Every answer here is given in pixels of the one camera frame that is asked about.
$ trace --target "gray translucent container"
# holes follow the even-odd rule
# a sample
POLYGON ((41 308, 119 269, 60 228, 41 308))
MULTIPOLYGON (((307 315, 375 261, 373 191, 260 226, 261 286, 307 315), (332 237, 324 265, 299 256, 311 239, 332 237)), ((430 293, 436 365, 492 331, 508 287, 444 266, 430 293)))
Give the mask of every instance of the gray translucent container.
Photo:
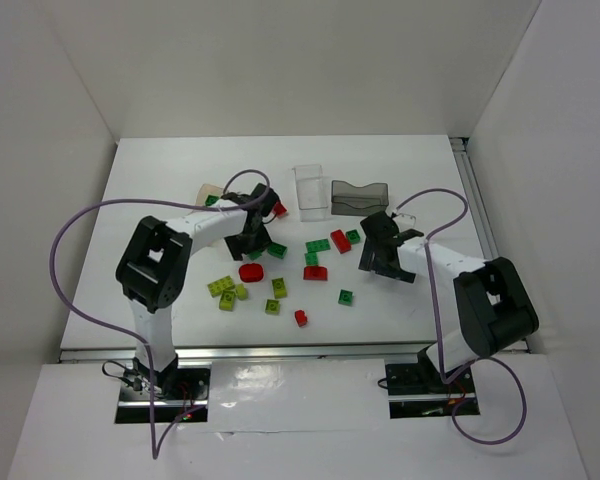
POLYGON ((301 222, 316 222, 327 218, 327 192, 324 188, 322 165, 293 167, 301 222))
POLYGON ((389 206, 389 185, 370 183, 356 187, 342 180, 331 182, 331 213, 366 217, 389 206))

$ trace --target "small red block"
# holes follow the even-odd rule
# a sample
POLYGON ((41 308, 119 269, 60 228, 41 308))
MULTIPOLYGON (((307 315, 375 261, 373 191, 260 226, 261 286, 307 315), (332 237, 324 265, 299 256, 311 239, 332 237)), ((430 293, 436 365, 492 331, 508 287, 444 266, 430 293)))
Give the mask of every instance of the small red block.
POLYGON ((296 313, 294 313, 295 317, 296 317, 296 323, 298 324, 299 327, 304 327, 307 325, 307 315, 304 313, 304 310, 296 310, 296 313))
POLYGON ((264 278, 264 269, 258 263, 245 263, 238 269, 238 274, 244 283, 259 282, 264 278))
POLYGON ((278 218, 284 217, 287 214, 287 209, 284 208, 282 203, 278 202, 273 206, 273 213, 275 213, 278 218))
POLYGON ((304 267, 305 280, 327 280, 326 267, 304 267))
POLYGON ((351 250, 351 242, 346 237, 342 230, 331 232, 331 240, 336 244, 336 248, 340 253, 345 253, 351 250))

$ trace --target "white platform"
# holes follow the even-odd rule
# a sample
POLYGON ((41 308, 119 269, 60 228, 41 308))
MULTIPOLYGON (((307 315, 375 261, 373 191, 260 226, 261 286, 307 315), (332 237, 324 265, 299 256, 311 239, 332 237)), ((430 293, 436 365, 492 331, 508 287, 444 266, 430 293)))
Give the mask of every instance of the white platform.
MULTIPOLYGON (((527 425, 503 446, 469 442, 449 418, 390 420, 380 360, 230 363, 212 370, 209 423, 179 426, 157 461, 147 425, 113 423, 119 382, 100 365, 48 365, 9 479, 586 479, 545 357, 500 358, 529 404, 527 425), (227 412, 233 402, 239 414, 227 412)), ((480 437, 508 433, 521 409, 513 382, 490 362, 474 380, 482 414, 461 424, 480 437)))
MULTIPOLYGON (((272 186, 289 209, 289 216, 269 226, 272 239, 289 247, 284 260, 265 254, 260 261, 265 281, 250 284, 250 298, 238 302, 233 312, 218 309, 206 284, 225 275, 238 279, 234 262, 224 244, 206 248, 190 264, 185 288, 174 304, 173 337, 179 347, 300 345, 371 342, 428 342, 434 339, 428 284, 400 283, 357 269, 362 245, 340 255, 335 248, 321 253, 329 269, 329 281, 302 280, 304 242, 329 237, 336 229, 357 228, 360 217, 328 217, 328 221, 301 223, 292 167, 320 163, 325 189, 331 179, 355 185, 389 184, 390 207, 425 188, 440 186, 462 191, 455 159, 445 136, 334 136, 123 139, 109 177, 105 199, 148 197, 193 203, 203 183, 224 185, 236 171, 257 168, 269 175, 272 186), (272 298, 270 280, 283 277, 289 296, 282 300, 279 316, 264 313, 272 298), (354 306, 338 305, 340 289, 355 294, 354 306), (304 309, 309 325, 299 329, 293 311, 304 309)), ((256 176, 236 182, 251 191, 256 176)), ((448 221, 461 205, 441 194, 419 199, 406 211, 417 216, 421 231, 448 221)), ((121 286, 114 278, 116 265, 138 223, 146 215, 168 219, 183 212, 155 206, 113 206, 99 215, 89 246, 76 304, 87 312, 117 325, 132 328, 131 311, 121 286)), ((482 256, 476 229, 467 216, 441 234, 440 243, 462 253, 482 256)), ((455 303, 442 301, 443 318, 456 317, 455 303)), ((95 327, 71 315, 62 340, 63 349, 131 347, 133 341, 95 327)))

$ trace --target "black cable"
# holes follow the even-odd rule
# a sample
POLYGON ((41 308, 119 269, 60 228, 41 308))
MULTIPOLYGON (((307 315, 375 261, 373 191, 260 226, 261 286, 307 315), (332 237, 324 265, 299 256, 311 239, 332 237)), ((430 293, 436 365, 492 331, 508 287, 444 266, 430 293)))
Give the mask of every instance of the black cable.
POLYGON ((273 221, 274 221, 276 218, 278 218, 278 214, 277 214, 277 213, 274 213, 274 214, 273 214, 273 217, 271 217, 271 219, 267 220, 266 222, 262 222, 262 224, 263 224, 263 225, 268 225, 268 224, 270 224, 271 222, 273 222, 273 221))
POLYGON ((129 380, 128 378, 125 378, 124 375, 128 374, 128 375, 135 375, 135 372, 133 370, 129 370, 127 367, 125 367, 123 364, 116 362, 115 360, 105 360, 105 362, 102 364, 102 374, 105 377, 109 377, 109 378, 115 378, 117 380, 120 380, 122 383, 124 383, 127 387, 131 387, 133 388, 133 380, 129 380), (108 363, 111 363, 112 365, 116 365, 120 368, 122 368, 122 376, 119 377, 117 375, 112 375, 111 373, 107 372, 107 368, 106 365, 108 363))

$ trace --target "lime green lego brick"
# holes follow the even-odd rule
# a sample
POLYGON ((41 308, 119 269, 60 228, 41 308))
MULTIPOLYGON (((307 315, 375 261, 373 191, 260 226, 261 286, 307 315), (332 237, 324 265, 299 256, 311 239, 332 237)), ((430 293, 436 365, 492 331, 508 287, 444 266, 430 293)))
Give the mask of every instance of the lime green lego brick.
POLYGON ((328 238, 314 240, 313 242, 307 242, 306 245, 307 252, 309 253, 325 252, 327 250, 331 250, 331 244, 329 243, 328 238))
POLYGON ((238 300, 246 300, 249 298, 249 292, 242 283, 236 285, 236 297, 238 297, 238 300))
POLYGON ((280 245, 279 243, 273 242, 271 245, 269 245, 269 248, 267 248, 267 252, 269 253, 269 255, 282 260, 287 254, 287 247, 285 247, 284 245, 280 245))
POLYGON ((273 286, 273 298, 284 298, 287 296, 287 287, 284 285, 284 278, 274 278, 271 280, 273 286))
POLYGON ((264 250, 257 250, 255 252, 251 252, 247 254, 247 257, 249 257, 249 260, 255 260, 257 258, 260 258, 262 256, 262 252, 264 250))
POLYGON ((234 287, 233 279, 228 275, 219 280, 216 280, 215 282, 211 282, 209 285, 207 285, 207 288, 209 289, 209 293, 211 293, 212 297, 217 297, 224 290, 226 290, 228 288, 233 288, 233 287, 234 287))
POLYGON ((207 199, 204 201, 204 206, 210 207, 211 205, 216 203, 218 200, 220 200, 220 197, 216 197, 215 195, 209 195, 209 196, 207 196, 207 199))
POLYGON ((320 265, 320 263, 318 263, 318 254, 316 252, 305 253, 304 261, 307 264, 307 267, 317 267, 320 265))
POLYGON ((353 304, 353 292, 349 290, 340 290, 340 298, 338 298, 340 305, 346 305, 350 307, 353 304))
POLYGON ((220 304, 218 308, 220 310, 226 310, 227 312, 233 311, 233 305, 236 302, 236 292, 233 290, 225 290, 222 292, 220 297, 220 304))
POLYGON ((264 313, 278 315, 280 313, 280 302, 278 300, 267 300, 264 306, 264 313))
POLYGON ((347 233, 347 240, 351 245, 355 245, 356 243, 360 243, 360 234, 357 230, 349 230, 347 233))

